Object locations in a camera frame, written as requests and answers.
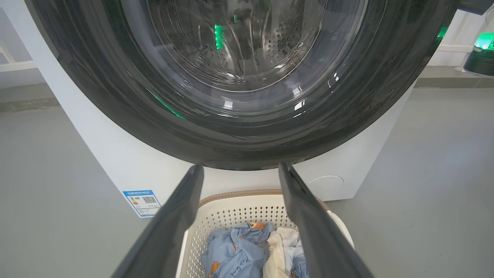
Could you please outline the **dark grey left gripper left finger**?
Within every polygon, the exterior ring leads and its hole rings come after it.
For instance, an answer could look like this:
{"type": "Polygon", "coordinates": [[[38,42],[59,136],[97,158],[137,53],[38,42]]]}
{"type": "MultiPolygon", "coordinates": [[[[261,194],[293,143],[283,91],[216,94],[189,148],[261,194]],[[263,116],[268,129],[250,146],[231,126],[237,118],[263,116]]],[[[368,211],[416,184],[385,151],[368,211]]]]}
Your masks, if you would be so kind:
{"type": "Polygon", "coordinates": [[[175,278],[184,234],[199,208],[203,180],[203,165],[190,167],[131,246],[113,278],[175,278]]]}

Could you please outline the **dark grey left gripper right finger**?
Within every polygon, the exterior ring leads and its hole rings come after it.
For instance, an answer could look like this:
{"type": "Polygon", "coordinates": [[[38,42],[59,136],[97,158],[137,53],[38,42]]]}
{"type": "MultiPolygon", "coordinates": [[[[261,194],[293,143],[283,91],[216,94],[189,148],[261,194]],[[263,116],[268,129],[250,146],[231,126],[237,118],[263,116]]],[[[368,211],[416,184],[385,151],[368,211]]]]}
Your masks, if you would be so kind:
{"type": "Polygon", "coordinates": [[[311,278],[372,278],[327,210],[289,163],[279,164],[286,212],[300,232],[311,278]]]}

